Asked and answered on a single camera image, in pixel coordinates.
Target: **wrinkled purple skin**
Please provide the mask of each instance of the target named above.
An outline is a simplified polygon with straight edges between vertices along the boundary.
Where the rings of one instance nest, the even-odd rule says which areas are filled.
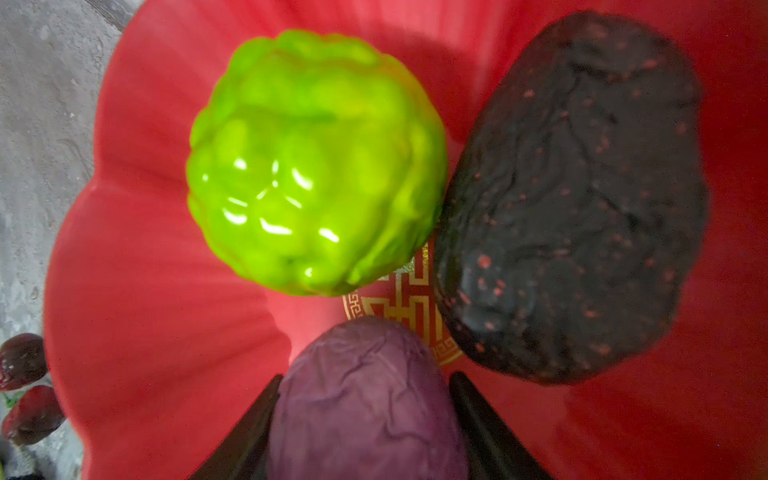
[[[467,480],[440,368],[401,323],[363,317],[310,344],[280,384],[270,480]]]

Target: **red bowl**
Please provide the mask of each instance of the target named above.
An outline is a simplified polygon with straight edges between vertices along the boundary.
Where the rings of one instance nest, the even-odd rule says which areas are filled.
[[[755,471],[768,453],[766,5],[149,0],[104,80],[96,174],[61,228],[46,286],[48,360],[85,443],[84,478],[185,478],[292,356],[366,311],[419,331],[446,373],[466,371],[557,478]],[[580,8],[628,15],[674,38],[707,93],[709,230],[677,325],[652,351],[578,386],[536,386],[461,356],[429,297],[429,247],[413,272],[343,299],[270,292],[208,250],[185,203],[187,137],[243,41],[286,28],[336,31],[399,57],[445,119],[455,161],[524,45]]]

